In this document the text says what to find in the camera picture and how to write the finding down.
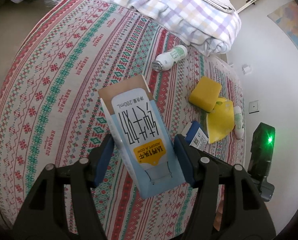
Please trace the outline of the right hand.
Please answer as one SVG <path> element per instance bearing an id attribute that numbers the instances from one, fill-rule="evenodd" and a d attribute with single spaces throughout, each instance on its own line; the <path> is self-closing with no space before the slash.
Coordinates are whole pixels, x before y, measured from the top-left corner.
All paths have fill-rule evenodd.
<path id="1" fill-rule="evenodd" d="M 214 228 L 219 231 L 221 227 L 221 220 L 222 220 L 222 214 L 223 214 L 223 205 L 224 205 L 224 197 L 221 197 L 221 200 L 219 202 L 219 205 L 216 210 L 216 216 L 214 220 Z"/>

